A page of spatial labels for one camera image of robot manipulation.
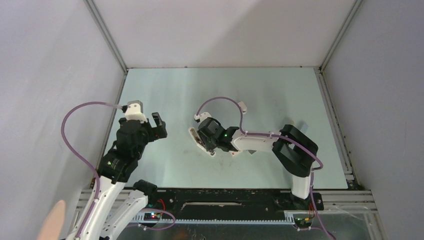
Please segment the long white stapler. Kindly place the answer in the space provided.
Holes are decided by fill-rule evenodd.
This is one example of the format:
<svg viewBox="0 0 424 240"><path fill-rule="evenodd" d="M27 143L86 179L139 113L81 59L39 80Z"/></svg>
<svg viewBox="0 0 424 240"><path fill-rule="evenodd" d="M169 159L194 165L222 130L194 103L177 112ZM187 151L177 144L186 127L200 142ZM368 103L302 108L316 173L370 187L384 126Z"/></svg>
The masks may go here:
<svg viewBox="0 0 424 240"><path fill-rule="evenodd" d="M200 148L203 152L205 152L210 157L215 157L215 155L216 155L215 151L214 150L207 150L205 148L205 145L204 145L203 141L201 140L200 135L198 134L198 132L196 131L196 129L194 127L190 127L188 129L188 132L191 135L193 141L195 142L195 144L198 148Z"/></svg>

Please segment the small white mini stapler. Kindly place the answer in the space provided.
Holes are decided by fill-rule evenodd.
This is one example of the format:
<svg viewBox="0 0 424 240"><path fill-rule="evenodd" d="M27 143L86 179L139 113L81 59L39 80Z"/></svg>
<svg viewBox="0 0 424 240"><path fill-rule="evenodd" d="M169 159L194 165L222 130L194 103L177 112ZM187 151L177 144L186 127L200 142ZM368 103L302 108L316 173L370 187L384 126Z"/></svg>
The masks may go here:
<svg viewBox="0 0 424 240"><path fill-rule="evenodd" d="M243 101L239 101L237 104L239 105L243 113L247 112L247 106Z"/></svg>

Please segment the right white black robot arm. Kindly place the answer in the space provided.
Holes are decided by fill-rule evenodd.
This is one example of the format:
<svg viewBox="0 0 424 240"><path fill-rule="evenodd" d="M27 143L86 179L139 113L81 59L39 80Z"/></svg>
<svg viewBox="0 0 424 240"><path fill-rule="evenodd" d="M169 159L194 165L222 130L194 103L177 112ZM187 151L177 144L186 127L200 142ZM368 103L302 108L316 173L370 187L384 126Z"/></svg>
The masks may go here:
<svg viewBox="0 0 424 240"><path fill-rule="evenodd" d="M294 125L286 124L279 134L242 132L240 127L224 128L207 116L197 118L197 128L191 128L197 146L211 156L217 149L236 155L242 151L272 153L291 176L291 204L304 209L311 202L311 174L318 160L318 145Z"/></svg>

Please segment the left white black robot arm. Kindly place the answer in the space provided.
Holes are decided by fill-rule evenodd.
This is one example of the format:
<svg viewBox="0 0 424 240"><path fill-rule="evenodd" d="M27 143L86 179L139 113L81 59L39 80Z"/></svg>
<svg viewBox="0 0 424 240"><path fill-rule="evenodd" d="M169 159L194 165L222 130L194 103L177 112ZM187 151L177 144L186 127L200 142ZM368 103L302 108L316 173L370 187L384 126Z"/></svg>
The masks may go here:
<svg viewBox="0 0 424 240"><path fill-rule="evenodd" d="M114 240L133 217L158 202L157 185L139 180L112 217L109 214L133 171L138 167L147 144L168 136L166 123L158 112L152 113L153 127L143 113L129 113L119 120L111 148L95 170L95 184L89 201L68 240Z"/></svg>

